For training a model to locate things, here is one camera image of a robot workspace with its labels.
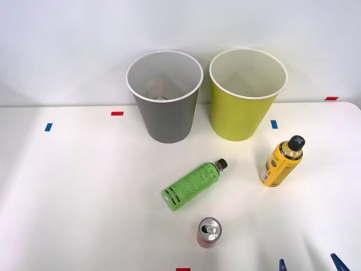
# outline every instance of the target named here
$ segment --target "bottle cap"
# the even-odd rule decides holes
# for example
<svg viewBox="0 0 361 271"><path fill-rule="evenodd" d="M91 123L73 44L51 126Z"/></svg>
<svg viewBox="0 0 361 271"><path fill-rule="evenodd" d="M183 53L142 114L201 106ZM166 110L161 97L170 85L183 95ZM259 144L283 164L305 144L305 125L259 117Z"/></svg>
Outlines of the bottle cap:
<svg viewBox="0 0 361 271"><path fill-rule="evenodd" d="M287 143L288 147L293 151L301 151L305 145L305 139L300 135L294 135Z"/></svg>
<svg viewBox="0 0 361 271"><path fill-rule="evenodd" d="M227 162L225 161L225 159L219 159L217 162L219 162L219 163L221 164L221 166L222 166L223 169L225 169L225 168L228 166L228 164L227 164Z"/></svg>

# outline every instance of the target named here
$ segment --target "bottle label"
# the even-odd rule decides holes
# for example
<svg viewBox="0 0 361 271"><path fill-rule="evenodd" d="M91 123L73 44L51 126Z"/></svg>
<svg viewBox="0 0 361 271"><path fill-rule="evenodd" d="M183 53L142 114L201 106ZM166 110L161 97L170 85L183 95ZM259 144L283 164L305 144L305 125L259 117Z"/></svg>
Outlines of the bottle label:
<svg viewBox="0 0 361 271"><path fill-rule="evenodd" d="M173 183L162 194L168 205L178 209L198 193L215 183L219 173L212 163L205 163Z"/></svg>
<svg viewBox="0 0 361 271"><path fill-rule="evenodd" d="M280 149L282 143L277 145L261 170L261 181L267 186L279 185L302 160L291 160L283 156Z"/></svg>

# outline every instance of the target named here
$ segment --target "red can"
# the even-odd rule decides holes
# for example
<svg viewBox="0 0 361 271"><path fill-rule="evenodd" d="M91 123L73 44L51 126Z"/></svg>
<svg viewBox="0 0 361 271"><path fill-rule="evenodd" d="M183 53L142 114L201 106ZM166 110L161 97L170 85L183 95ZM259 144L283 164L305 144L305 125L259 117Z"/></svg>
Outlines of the red can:
<svg viewBox="0 0 361 271"><path fill-rule="evenodd" d="M213 217L206 217L199 223L197 242L203 248L210 248L215 245L221 234L222 227L218 220Z"/></svg>

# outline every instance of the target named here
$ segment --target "green bottle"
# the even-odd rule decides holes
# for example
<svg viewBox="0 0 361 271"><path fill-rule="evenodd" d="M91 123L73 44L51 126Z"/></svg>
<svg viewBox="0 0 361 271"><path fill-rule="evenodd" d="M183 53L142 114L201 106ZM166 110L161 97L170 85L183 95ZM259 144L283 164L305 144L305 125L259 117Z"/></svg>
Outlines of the green bottle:
<svg viewBox="0 0 361 271"><path fill-rule="evenodd" d="M162 195L169 207L175 211L217 182L219 173L226 167L225 159L220 159L215 163L204 163L164 189Z"/></svg>

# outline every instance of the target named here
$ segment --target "paper cup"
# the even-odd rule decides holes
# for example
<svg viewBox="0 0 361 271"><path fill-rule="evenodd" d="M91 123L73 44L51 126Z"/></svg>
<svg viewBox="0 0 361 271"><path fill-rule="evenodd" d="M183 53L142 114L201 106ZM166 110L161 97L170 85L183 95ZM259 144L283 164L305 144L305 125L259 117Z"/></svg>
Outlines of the paper cup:
<svg viewBox="0 0 361 271"><path fill-rule="evenodd" d="M230 141L251 137L287 83L274 56L256 49L231 49L211 62L214 131Z"/></svg>
<svg viewBox="0 0 361 271"><path fill-rule="evenodd" d="M126 83L153 139L174 143L190 133L202 80L198 61L179 51L157 51L130 65Z"/></svg>

